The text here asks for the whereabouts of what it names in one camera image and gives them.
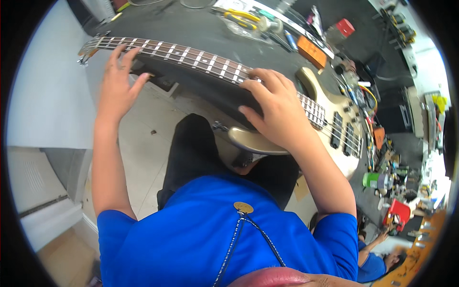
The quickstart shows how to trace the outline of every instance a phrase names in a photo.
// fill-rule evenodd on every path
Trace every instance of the black pants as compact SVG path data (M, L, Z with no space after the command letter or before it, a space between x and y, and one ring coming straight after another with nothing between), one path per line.
M233 174L266 189L285 209L298 179L298 164L292 156L267 156L247 175L228 169L218 156L215 137L209 122L190 114L175 127L162 190L157 194L158 210L182 186L193 179L213 174Z

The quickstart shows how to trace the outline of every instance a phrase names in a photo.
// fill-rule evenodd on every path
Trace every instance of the hand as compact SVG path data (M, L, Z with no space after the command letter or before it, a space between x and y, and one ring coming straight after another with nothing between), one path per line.
M123 116L131 109L137 96L149 78L148 73L139 76L132 87L129 86L129 70L132 60L140 48L127 52L118 64L118 58L126 45L118 46L108 59L101 87L101 99L97 118L109 124L119 124Z
M264 118L246 106L240 106L239 111L268 140L292 152L301 133L312 128L294 84L273 70L254 69L250 76L262 79L264 86L255 80L245 80L240 87L252 92Z
M387 233L389 232L388 229L385 229L383 232L381 232L378 237L375 239L375 241L378 241L379 243L384 242L387 239Z

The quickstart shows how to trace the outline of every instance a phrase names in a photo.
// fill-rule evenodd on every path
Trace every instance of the left hand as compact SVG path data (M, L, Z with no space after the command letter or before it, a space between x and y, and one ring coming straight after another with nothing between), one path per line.
M118 64L121 51L125 48L126 45L118 46L110 55L105 67L97 119L106 124L119 124L123 116L134 105L137 96L150 76L148 73L143 73L132 87L129 86L129 70L132 60L140 48L127 52L122 58L121 64Z

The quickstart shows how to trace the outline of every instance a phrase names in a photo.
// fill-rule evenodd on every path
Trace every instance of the green can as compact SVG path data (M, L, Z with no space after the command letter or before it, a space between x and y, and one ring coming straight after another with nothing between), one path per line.
M389 179L386 174L378 174L374 172L366 172L362 180L362 184L365 187L372 188L387 188Z

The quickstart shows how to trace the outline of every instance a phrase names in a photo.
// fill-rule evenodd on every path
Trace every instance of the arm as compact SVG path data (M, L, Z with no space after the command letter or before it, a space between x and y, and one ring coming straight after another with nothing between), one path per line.
M126 53L119 65L118 58L124 48L125 45L119 46L111 54L102 82L101 99L94 125L92 200L96 216L102 211L113 209L136 220L129 202L117 139L121 118L131 109L148 80L148 74L142 74L132 88L129 86L129 69L139 48Z
M252 92L264 118L241 106L240 112L267 139L288 150L304 173L319 217L327 214L357 214L354 193L346 177L328 154L301 107L294 84L284 75L264 69L252 70L265 86L246 80L240 87Z
M362 267L362 265L365 263L365 261L367 260L371 250L373 250L373 248L376 247L376 245L384 242L384 240L386 240L387 238L387 231L388 230L384 230L383 232L381 232L380 235L378 235L378 237L373 240L372 243L368 244L367 246L365 246L364 248L362 248L359 252L358 252L358 266L359 267Z

